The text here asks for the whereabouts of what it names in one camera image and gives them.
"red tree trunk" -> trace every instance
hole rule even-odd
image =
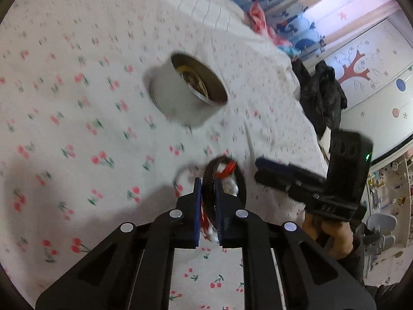
[[[370,72],[370,70],[367,68],[363,72],[354,72],[354,66],[356,65],[357,61],[361,58],[363,58],[365,54],[361,54],[360,51],[357,50],[356,57],[352,61],[349,67],[343,65],[344,69],[344,75],[338,80],[338,82],[341,84],[343,81],[353,78],[353,77],[361,77],[366,80],[370,80],[370,78],[367,76],[367,74]]]

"white tablecloth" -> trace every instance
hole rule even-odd
[[[302,206],[255,184],[258,156],[326,165],[288,57],[227,0],[16,0],[0,25],[0,262],[34,305],[119,224],[151,222],[217,155],[247,179],[247,208],[275,223]],[[222,79],[203,127],[168,121],[147,81],[172,51]],[[243,309],[240,250],[201,240],[175,255],[171,309]]]

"human hand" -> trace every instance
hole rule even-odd
[[[353,232],[348,222],[324,220],[320,216],[306,212],[302,229],[314,241],[319,237],[321,231],[332,236],[334,238],[333,246],[328,254],[335,260],[345,258],[353,250]]]

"pink fabric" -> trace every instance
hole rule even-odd
[[[274,28],[267,27],[264,11],[262,10],[258,1],[255,1],[252,4],[249,10],[249,17],[251,18],[251,27],[254,32],[259,33],[260,35],[270,39],[272,43],[274,43],[274,45],[276,46],[292,47],[292,44],[289,40],[286,40],[278,36],[275,33]]]

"blue circle decal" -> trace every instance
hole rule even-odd
[[[397,85],[397,88],[401,90],[401,92],[406,91],[406,83],[404,82],[404,80],[397,79],[396,85]]]

